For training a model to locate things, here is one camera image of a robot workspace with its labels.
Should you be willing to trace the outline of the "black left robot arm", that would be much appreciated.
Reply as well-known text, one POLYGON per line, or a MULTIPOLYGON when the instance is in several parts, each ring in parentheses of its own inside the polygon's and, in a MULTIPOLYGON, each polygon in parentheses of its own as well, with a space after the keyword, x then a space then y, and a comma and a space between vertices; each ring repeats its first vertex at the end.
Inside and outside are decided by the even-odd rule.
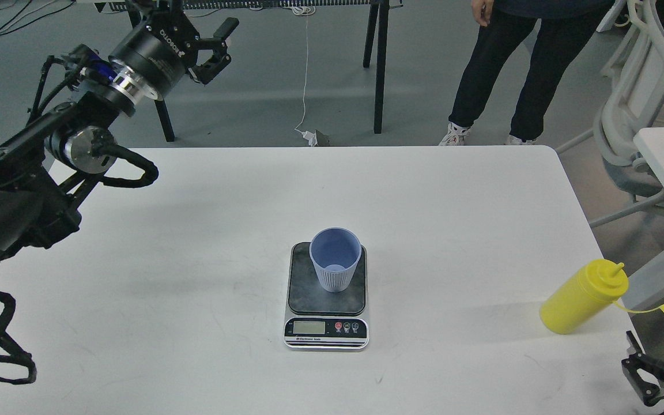
POLYGON ((77 232, 78 208, 98 184, 155 182, 155 164, 118 145, 109 127, 144 97, 163 101, 183 76, 206 85, 231 63, 236 18, 203 39, 181 1, 132 5, 141 19, 108 58, 79 45, 58 59, 64 80, 47 97, 37 93, 27 125, 0 145, 0 262, 77 232))

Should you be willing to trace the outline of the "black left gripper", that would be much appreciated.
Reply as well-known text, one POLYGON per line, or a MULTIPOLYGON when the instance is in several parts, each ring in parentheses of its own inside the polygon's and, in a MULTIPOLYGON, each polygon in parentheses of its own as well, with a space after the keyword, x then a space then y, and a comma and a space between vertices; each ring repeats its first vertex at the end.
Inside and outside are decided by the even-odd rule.
POLYGON ((127 1, 132 31, 109 55, 109 61, 139 74, 163 100, 188 72, 194 82, 207 85, 230 63, 228 39, 238 27, 235 17, 226 18, 213 37, 201 39, 183 12, 183 1, 127 1), (211 51, 197 64, 198 51, 211 51))

